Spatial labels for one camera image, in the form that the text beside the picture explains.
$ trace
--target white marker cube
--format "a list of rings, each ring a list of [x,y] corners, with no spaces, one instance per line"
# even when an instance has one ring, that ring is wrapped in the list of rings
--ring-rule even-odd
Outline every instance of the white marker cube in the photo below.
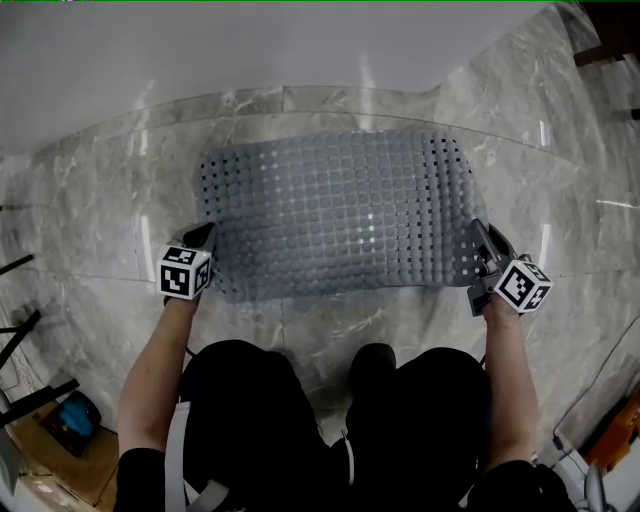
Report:
[[[495,292],[518,313],[535,311],[553,287],[542,270],[528,261],[513,260],[498,281]]]
[[[157,275],[158,293],[193,299],[209,284],[211,253],[164,245],[158,256]]]

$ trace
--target black shoe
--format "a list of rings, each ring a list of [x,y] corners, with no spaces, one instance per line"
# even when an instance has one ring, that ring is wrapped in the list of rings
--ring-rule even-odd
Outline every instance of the black shoe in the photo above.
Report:
[[[385,343],[365,345],[356,354],[349,371],[349,385],[354,396],[385,381],[396,369],[396,355]]]

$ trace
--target person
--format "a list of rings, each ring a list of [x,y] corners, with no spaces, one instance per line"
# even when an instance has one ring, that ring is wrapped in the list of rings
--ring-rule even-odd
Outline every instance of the person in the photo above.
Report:
[[[362,347],[348,434],[332,447],[280,353],[220,341],[183,373],[196,309],[167,302],[125,383],[116,511],[165,509],[177,402],[190,404],[184,480],[198,493],[226,489],[219,511],[458,510],[469,489],[472,511],[575,510],[560,478],[532,463],[536,393],[519,315],[499,296],[482,312],[486,371],[451,348],[396,368],[390,346]]]

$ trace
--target black pants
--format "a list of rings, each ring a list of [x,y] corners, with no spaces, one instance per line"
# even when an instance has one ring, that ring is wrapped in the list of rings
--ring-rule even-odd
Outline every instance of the black pants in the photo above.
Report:
[[[455,505],[471,486],[489,427],[490,387],[470,355],[438,348],[355,397],[348,458],[319,435],[284,356],[230,340],[193,358],[180,383],[191,402],[185,479],[209,479],[249,510],[399,509]]]

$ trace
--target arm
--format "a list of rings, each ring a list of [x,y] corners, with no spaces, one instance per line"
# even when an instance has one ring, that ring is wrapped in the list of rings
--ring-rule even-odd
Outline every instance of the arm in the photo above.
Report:
[[[493,397],[486,472],[504,462],[531,461],[536,449],[538,400],[518,313],[494,295],[482,314],[487,322],[486,370]]]
[[[132,448],[165,451],[197,307],[193,301],[169,300],[129,372],[118,406],[120,455]]]

